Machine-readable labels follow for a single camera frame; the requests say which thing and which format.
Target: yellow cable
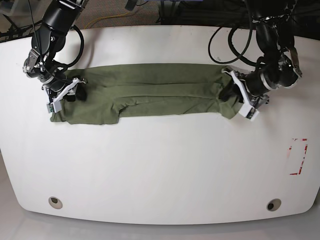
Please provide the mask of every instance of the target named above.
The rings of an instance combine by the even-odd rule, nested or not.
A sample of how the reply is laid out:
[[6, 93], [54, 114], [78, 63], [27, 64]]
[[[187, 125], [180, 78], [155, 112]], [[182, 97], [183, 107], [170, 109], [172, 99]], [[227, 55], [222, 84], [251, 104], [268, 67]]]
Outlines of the yellow cable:
[[92, 20], [91, 22], [89, 22], [84, 29], [87, 29], [91, 24], [91, 27], [93, 27], [93, 25], [95, 25], [98, 21], [103, 20], [103, 19], [112, 19], [112, 18], [120, 18], [120, 17], [124, 17], [126, 15], [128, 15], [130, 13], [130, 11], [124, 13], [124, 14], [120, 14], [120, 15], [114, 15], [114, 16], [103, 16], [103, 17], [99, 17], [96, 18], [95, 20]]

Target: green cloth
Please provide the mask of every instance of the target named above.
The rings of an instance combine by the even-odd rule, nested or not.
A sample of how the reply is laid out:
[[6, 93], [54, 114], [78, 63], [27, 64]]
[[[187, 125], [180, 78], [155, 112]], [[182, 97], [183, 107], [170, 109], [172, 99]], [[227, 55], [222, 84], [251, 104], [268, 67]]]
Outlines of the green cloth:
[[121, 117], [220, 113], [231, 119], [241, 107], [235, 97], [218, 99], [231, 81], [225, 66], [154, 63], [101, 66], [66, 72], [87, 80], [86, 101], [61, 101], [52, 122], [116, 124]]

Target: gray floor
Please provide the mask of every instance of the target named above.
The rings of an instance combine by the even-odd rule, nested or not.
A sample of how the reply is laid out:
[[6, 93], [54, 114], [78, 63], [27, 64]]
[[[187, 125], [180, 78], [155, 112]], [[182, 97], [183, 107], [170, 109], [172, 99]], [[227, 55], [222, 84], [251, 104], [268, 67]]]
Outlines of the gray floor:
[[[52, 0], [41, 0], [40, 7], [33, 13], [34, 21], [42, 19], [44, 12]], [[106, 16], [121, 15], [127, 12], [127, 0], [89, 0], [76, 25], [83, 29], [90, 21]], [[124, 17], [104, 19], [97, 22], [92, 28], [153, 25], [159, 17], [157, 1], [150, 1], [143, 6], [137, 6], [130, 14]], [[12, 16], [11, 19], [18, 27], [31, 24], [30, 16]], [[6, 32], [10, 23], [0, 14], [0, 32]]]

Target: white table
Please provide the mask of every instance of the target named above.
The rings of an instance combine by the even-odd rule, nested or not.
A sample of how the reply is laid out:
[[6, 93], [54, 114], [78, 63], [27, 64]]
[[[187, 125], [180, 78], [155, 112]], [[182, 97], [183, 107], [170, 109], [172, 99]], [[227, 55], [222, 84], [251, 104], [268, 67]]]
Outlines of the white table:
[[[211, 64], [207, 46], [215, 29], [85, 30], [85, 50], [75, 67]], [[234, 57], [228, 31], [212, 43], [221, 60]], [[247, 36], [237, 31], [236, 48]], [[79, 42], [70, 32], [57, 59], [71, 62]], [[22, 72], [30, 47], [30, 39], [0, 44], [0, 148], [24, 209], [103, 222], [184, 225], [281, 217], [312, 206], [320, 186], [318, 41], [296, 38], [303, 79], [292, 89], [272, 92], [254, 122], [202, 113], [128, 117], [103, 126], [49, 121], [41, 83]], [[261, 54], [253, 39], [246, 57]], [[242, 62], [234, 65], [249, 70]], [[305, 143], [302, 172], [290, 175], [299, 172]], [[50, 197], [59, 198], [63, 208], [52, 208]], [[282, 201], [274, 212], [267, 210], [272, 199]]]

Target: folded garment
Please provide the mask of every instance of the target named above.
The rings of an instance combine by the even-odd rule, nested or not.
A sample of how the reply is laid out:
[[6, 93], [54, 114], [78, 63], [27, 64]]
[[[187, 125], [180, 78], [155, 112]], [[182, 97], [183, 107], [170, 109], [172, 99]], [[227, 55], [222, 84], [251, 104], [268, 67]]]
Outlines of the folded garment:
[[121, 117], [220, 113], [231, 119], [242, 104], [222, 102], [221, 90], [232, 81], [225, 66], [154, 63], [100, 66], [66, 71], [87, 80], [86, 101], [61, 101], [52, 122], [116, 124]]

